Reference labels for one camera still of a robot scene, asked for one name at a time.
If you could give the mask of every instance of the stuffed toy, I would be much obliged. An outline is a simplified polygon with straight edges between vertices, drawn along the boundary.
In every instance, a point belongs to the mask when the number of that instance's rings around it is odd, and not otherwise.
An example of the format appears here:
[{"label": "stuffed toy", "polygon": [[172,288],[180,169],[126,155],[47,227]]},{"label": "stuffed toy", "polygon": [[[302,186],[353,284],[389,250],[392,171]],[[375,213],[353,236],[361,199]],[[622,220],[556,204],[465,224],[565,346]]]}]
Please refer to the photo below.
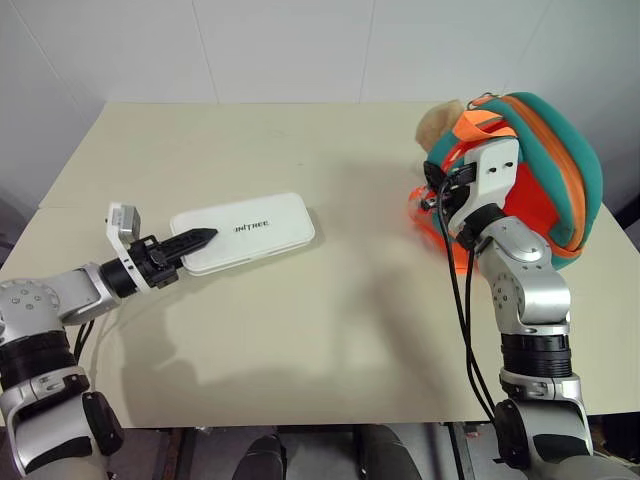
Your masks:
[{"label": "stuffed toy", "polygon": [[[517,216],[549,243],[552,263],[562,268],[580,256],[602,202],[602,170],[586,139],[551,105],[532,93],[484,94],[463,108],[453,100],[428,111],[416,141],[427,162],[445,173],[463,164],[464,154],[500,137],[519,141],[516,184],[503,210]],[[421,208],[435,197],[429,186],[409,196],[409,215],[429,243],[444,250],[437,213]],[[452,239],[458,271],[466,251]]]}]

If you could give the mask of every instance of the white plastic box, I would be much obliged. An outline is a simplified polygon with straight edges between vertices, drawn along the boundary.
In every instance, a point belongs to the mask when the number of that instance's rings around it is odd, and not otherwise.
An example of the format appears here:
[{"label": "white plastic box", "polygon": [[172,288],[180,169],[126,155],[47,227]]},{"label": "white plastic box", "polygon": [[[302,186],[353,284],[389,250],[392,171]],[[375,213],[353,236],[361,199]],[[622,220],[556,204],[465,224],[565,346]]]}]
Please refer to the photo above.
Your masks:
[{"label": "white plastic box", "polygon": [[283,193],[191,210],[171,219],[174,235],[215,228],[209,245],[182,261],[192,275],[206,275],[307,245],[315,229],[297,193]]}]

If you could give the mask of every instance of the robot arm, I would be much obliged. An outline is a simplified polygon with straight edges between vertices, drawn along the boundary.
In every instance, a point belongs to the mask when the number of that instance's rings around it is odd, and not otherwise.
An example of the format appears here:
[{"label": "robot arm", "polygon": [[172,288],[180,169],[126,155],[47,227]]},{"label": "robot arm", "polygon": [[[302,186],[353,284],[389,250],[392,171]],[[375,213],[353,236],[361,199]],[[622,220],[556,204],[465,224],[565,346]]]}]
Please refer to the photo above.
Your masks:
[{"label": "robot arm", "polygon": [[[504,360],[500,383],[509,397],[494,412],[500,455],[531,480],[637,479],[593,456],[580,378],[571,367],[569,290],[551,265],[547,241],[502,211],[517,158],[514,138],[468,151],[454,188],[439,200],[446,202],[448,230],[473,249],[491,287]],[[425,165],[425,173],[438,188],[449,179],[433,168]]]},{"label": "robot arm", "polygon": [[106,459],[123,441],[104,395],[89,391],[64,327],[102,315],[136,291],[174,282],[181,256],[217,233],[196,229],[160,243],[153,236],[137,238],[133,207],[113,205],[109,219],[112,242],[129,244],[116,248],[119,258],[0,284],[0,411],[14,463],[30,479],[107,478]]}]

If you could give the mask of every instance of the table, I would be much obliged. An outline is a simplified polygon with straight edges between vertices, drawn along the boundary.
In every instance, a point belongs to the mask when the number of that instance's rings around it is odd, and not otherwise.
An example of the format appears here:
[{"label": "table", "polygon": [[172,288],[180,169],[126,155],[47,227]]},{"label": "table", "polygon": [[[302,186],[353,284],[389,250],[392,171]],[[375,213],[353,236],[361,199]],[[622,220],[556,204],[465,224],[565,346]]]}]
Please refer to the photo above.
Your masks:
[{"label": "table", "polygon": [[[114,257],[110,201],[137,205],[142,233],[162,239],[178,212],[295,191],[317,230],[310,246],[182,273],[97,321],[81,364],[123,426],[482,419],[446,263],[405,212],[429,106],[109,104],[0,279]],[[640,409],[640,256],[606,208],[562,274],[588,412]],[[479,275],[472,287],[476,355],[502,399],[489,288]]]}]

